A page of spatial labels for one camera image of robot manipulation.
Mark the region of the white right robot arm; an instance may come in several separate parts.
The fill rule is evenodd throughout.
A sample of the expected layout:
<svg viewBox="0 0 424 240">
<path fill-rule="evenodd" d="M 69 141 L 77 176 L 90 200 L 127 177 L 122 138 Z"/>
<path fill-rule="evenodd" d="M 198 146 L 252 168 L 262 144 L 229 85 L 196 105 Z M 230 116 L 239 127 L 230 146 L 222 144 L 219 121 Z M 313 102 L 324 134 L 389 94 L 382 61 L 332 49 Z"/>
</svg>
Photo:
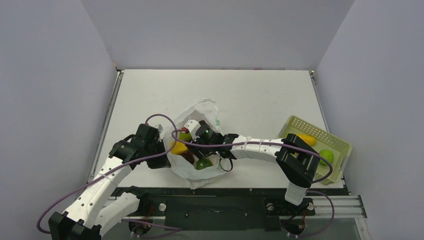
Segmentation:
<svg viewBox="0 0 424 240">
<path fill-rule="evenodd" d="M 204 120 L 193 119 L 188 120 L 183 129 L 191 135 L 187 147 L 199 159 L 216 155 L 220 161 L 256 159 L 278 164 L 289 181 L 282 199 L 283 209 L 294 214 L 302 207 L 321 159 L 298 135 L 289 133 L 285 138 L 277 139 L 259 139 L 235 133 L 223 135 Z"/>
</svg>

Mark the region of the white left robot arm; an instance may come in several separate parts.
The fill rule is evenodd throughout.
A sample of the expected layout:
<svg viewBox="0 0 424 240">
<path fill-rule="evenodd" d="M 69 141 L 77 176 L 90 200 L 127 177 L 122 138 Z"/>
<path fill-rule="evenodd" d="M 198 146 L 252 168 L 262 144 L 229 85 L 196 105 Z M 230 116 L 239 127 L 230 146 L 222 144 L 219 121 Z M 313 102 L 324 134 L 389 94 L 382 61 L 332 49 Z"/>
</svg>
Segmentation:
<svg viewBox="0 0 424 240">
<path fill-rule="evenodd" d="M 131 213 L 143 215 L 149 209 L 148 194 L 130 187 L 121 197 L 104 206 L 119 183 L 144 158 L 152 169 L 168 168 L 170 162 L 160 138 L 161 125 L 141 123 L 136 133 L 116 142 L 103 166 L 81 195 L 63 213 L 48 220 L 53 240 L 100 240 L 114 225 Z"/>
</svg>

